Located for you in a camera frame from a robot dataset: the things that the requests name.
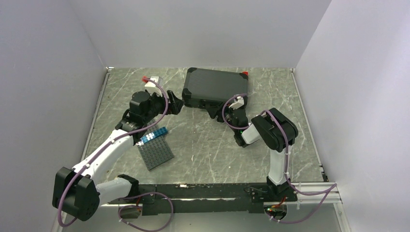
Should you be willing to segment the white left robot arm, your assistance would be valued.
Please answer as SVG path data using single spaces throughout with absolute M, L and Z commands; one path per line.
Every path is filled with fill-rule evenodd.
M 154 125 L 153 119 L 177 115 L 184 102 L 168 90 L 167 96 L 147 91 L 133 93 L 129 108 L 115 126 L 108 139 L 91 155 L 72 168 L 62 167 L 55 176 L 52 206 L 74 218 L 86 221 L 97 208 L 115 199 L 127 203 L 138 199 L 139 181 L 126 174 L 99 183 L 103 173 L 129 149 L 141 141 Z

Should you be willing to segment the black poker set case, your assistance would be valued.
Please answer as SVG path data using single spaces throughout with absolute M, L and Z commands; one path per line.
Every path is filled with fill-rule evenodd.
M 243 72 L 188 68 L 182 89 L 184 105 L 207 109 L 226 103 L 232 96 L 248 93 L 249 76 Z

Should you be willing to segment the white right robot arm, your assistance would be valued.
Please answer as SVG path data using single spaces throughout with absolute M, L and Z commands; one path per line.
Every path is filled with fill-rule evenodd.
M 208 110 L 234 132 L 234 139 L 241 147 L 263 140 L 270 151 L 270 169 L 267 177 L 267 196 L 278 201 L 290 189 L 288 162 L 291 147 L 298 136 L 298 129 L 277 108 L 262 111 L 248 122 L 245 107 L 239 103 L 233 107 L 225 103 Z

